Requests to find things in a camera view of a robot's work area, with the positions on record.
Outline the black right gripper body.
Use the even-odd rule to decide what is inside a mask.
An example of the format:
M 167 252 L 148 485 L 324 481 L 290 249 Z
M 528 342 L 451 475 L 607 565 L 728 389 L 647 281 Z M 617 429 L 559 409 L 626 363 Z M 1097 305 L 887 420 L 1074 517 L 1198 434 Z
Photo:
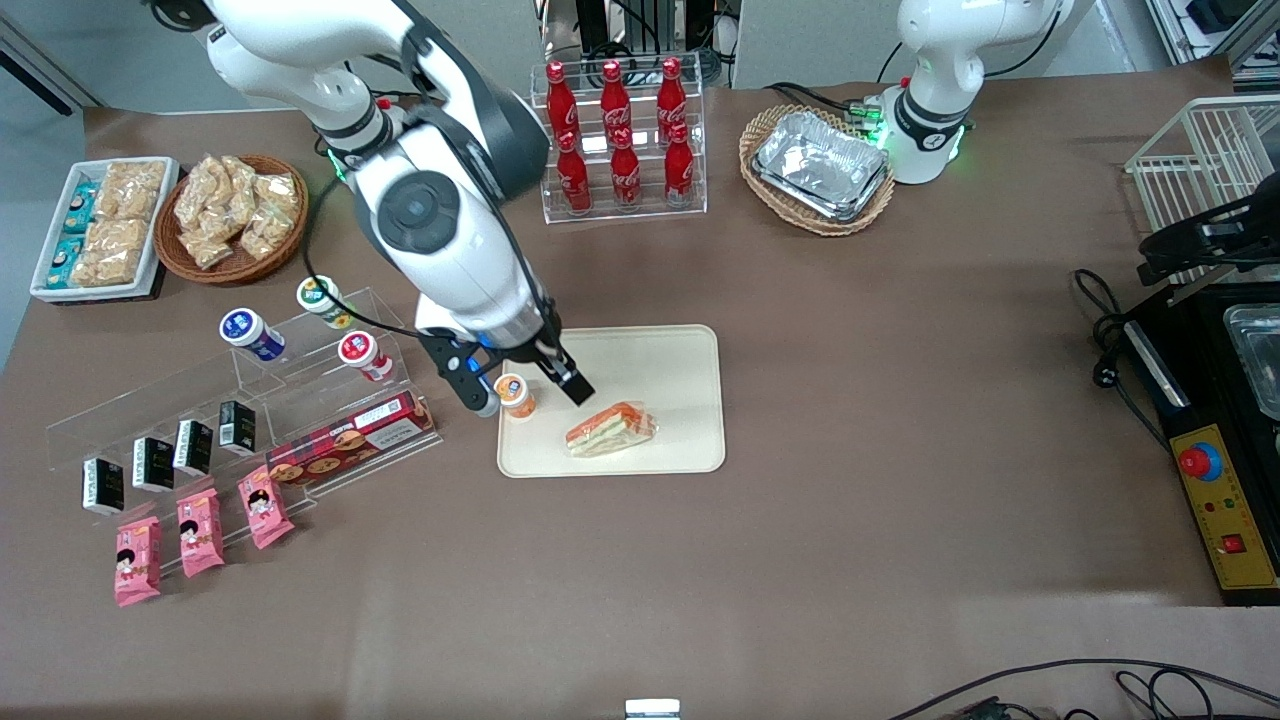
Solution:
M 448 328 L 420 331 L 420 343 L 442 377 L 479 377 L 502 363 L 536 366 L 547 377 L 561 375 L 561 320 L 545 322 L 531 340 L 511 348 L 461 340 Z

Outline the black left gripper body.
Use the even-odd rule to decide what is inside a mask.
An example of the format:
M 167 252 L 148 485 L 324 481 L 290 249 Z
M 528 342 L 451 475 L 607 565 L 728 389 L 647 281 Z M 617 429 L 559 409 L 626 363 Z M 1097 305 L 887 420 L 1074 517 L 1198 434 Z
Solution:
M 1208 265 L 1252 269 L 1279 261 L 1277 196 L 1254 197 L 1234 215 L 1196 227 Z

